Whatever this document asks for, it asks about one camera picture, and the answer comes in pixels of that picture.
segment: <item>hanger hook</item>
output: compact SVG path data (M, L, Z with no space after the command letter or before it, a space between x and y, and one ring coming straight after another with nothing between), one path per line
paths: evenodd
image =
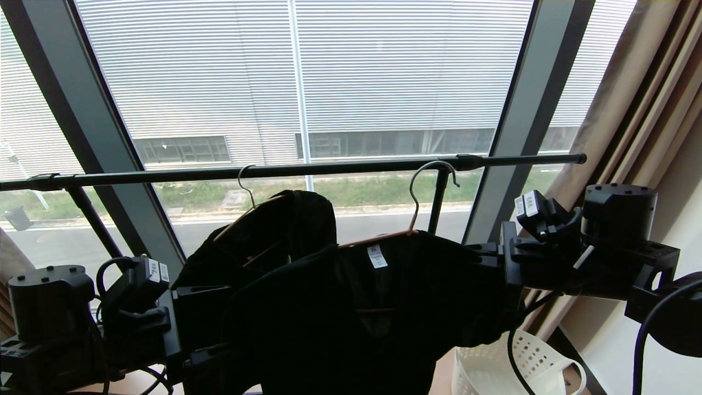
M251 192L251 189L248 189L247 187L243 186L241 184L241 174L244 173L244 170L248 169L249 167L255 166L255 164L248 164L239 170L239 176L237 177L237 183L239 183L239 186L241 189L245 190L246 192L249 193L249 197L251 197L251 206L252 208L256 208L256 202L253 201L253 192Z
M417 200L417 197L414 195L414 179L417 178L417 175L419 175L422 170L426 169L429 166L432 166L434 164L440 164L442 166L447 167L449 170L451 170L451 175L453 175L453 184L457 187L461 187L458 185L456 182L456 168L453 167L450 163L445 162L443 160L433 160L431 162L423 164L417 171L414 172L414 175L412 176L412 179L409 182L409 195L412 197L412 200L414 200L414 215L412 216L412 221L409 223L409 230L412 231L414 229L414 223L417 222L417 216L419 215L419 200Z

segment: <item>black metal rod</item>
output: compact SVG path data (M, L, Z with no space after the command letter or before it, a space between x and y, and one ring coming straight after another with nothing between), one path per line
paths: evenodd
M286 164L280 166L249 167L243 178L290 177L322 174L370 173L375 171L411 171L433 160L443 160L458 171L473 170L489 166L514 166L517 164L585 163L585 154L543 155L521 157L479 157L456 155L450 157L426 157L410 160L376 160L363 162ZM44 174L26 180L4 181L0 190L61 190L78 186L117 185L126 183L162 183L180 181L205 181L235 179L240 167L225 169L151 170L129 173L106 174Z
M445 168L439 168L439 173L437 174L437 187L434 190L434 200L432 201L432 213L429 216L429 227L427 232L435 235L437 233L437 226L439 225L439 215L441 214L441 206L444 203L444 191L446 191L446 185L449 182L450 171Z
M113 258L122 257L123 255L119 251L119 247L117 247L117 244L114 242L110 232L107 231L105 223L102 222L100 215L98 215L95 207L93 207L93 203L90 201L86 191L78 186L66 188L66 191L71 195L71 198L76 203L76 206L81 209L83 215L86 216L88 223L95 231L95 234L98 235L102 245L105 246L107 253Z

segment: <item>cylindrical motor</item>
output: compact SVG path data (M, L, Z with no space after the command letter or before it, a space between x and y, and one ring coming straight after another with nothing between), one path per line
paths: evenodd
M83 266L47 266L8 282L20 340L37 342L84 330L94 296L93 281Z
M583 241L629 250L649 239L658 193L645 186L591 185L583 203Z

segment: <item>basket handle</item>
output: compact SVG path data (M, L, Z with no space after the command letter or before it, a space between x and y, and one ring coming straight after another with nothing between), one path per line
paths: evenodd
M585 369L583 369L583 366L578 361L571 360L571 363L575 365L575 367L578 369L578 373L580 374L580 386L574 392L575 395L580 395L585 389L585 385L588 383L588 377L585 375Z

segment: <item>grass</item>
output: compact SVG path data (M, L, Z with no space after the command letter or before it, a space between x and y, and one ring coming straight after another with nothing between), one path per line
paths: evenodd
M480 171L459 174L460 188L451 182L444 194L445 202L470 202L474 199L480 182ZM366 205L399 205L412 203L409 195L410 174L372 174L364 176L339 176L333 178L316 178L315 190L329 199L334 207L357 207ZM557 172L542 173L533 171L526 182L524 190L538 189L542 192L548 188ZM436 176L432 173L422 174L415 180L414 191L421 203L429 203L434 197ZM305 189L304 179L294 178L275 181L246 180L246 186L252 188L257 202L269 198L283 189ZM222 210L222 200L227 191L239 190L234 182L198 181L177 184L156 184L161 203L166 208L182 208L183 213L215 212ZM92 188L86 192L101 215L107 211ZM65 191L42 193L49 210L45 210L34 195L28 190L0 193L0 214L7 209L24 207L31 220L75 219L83 215ZM240 207L247 209L248 200Z

